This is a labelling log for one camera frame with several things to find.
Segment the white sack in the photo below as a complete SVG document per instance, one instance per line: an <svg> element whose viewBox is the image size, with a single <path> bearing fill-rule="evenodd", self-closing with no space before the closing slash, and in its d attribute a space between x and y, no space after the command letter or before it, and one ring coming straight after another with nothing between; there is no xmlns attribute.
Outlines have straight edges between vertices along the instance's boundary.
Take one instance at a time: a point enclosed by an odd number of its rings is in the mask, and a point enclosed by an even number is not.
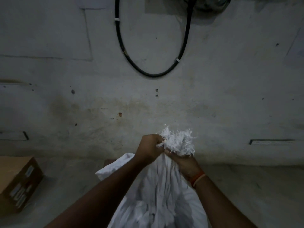
<svg viewBox="0 0 304 228"><path fill-rule="evenodd" d="M124 154L97 176L105 179L133 156ZM161 154L137 176L108 225L120 227L208 228L208 223L196 192L181 177L178 166Z"/></svg>

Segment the orange bracelet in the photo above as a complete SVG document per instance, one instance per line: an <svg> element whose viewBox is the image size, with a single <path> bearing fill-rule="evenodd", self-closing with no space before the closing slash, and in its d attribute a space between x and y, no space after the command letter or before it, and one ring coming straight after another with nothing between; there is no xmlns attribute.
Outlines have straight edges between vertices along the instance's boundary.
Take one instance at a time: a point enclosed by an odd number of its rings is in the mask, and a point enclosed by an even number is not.
<svg viewBox="0 0 304 228"><path fill-rule="evenodd" d="M192 178L189 180L189 182L190 182L192 188L195 187L195 184L196 184L197 180L201 179L201 178L204 177L205 175L206 175L205 172L200 171L197 175L195 175L194 177L192 177Z"/></svg>

